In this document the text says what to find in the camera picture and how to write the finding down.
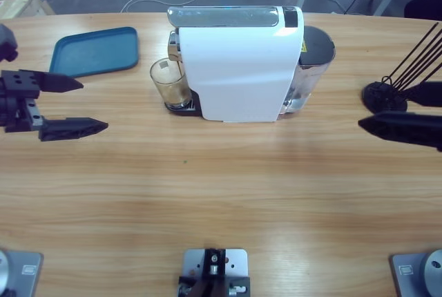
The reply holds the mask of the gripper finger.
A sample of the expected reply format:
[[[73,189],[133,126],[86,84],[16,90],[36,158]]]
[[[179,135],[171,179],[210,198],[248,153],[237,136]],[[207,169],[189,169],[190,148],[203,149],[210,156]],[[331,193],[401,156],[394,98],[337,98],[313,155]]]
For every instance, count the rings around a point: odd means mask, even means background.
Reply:
[[[383,140],[435,148],[441,152],[441,116],[383,111],[358,120],[358,125]]]
[[[442,83],[422,82],[403,91],[407,100],[429,107],[442,107]]]

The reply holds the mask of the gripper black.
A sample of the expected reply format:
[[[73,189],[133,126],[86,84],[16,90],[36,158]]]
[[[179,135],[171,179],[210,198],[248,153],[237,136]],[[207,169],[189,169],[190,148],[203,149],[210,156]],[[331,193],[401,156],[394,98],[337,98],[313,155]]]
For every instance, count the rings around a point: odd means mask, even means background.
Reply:
[[[1,127],[6,133],[39,130],[42,142],[76,140],[100,133],[108,128],[108,123],[89,117],[44,120],[37,108],[40,91],[66,93],[83,87],[64,74],[2,70]]]

